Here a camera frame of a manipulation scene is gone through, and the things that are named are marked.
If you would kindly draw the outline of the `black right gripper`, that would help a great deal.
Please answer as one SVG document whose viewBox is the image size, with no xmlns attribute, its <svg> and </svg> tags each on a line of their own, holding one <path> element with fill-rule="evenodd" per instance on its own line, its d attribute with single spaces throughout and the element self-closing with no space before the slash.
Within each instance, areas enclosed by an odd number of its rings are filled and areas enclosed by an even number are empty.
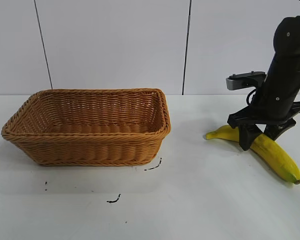
<svg viewBox="0 0 300 240">
<path fill-rule="evenodd" d="M 267 124 L 264 134 L 277 140 L 284 132 L 293 128 L 296 121 L 288 118 L 293 101 L 300 90 L 300 69 L 287 65 L 271 65 L 268 72 L 251 71 L 233 74 L 227 78 L 227 88 L 231 91 L 254 87 L 255 93 L 247 107 L 229 115 L 227 123 L 238 126 L 239 145 L 250 149 L 254 140 L 262 134 L 255 124 Z"/>
</svg>

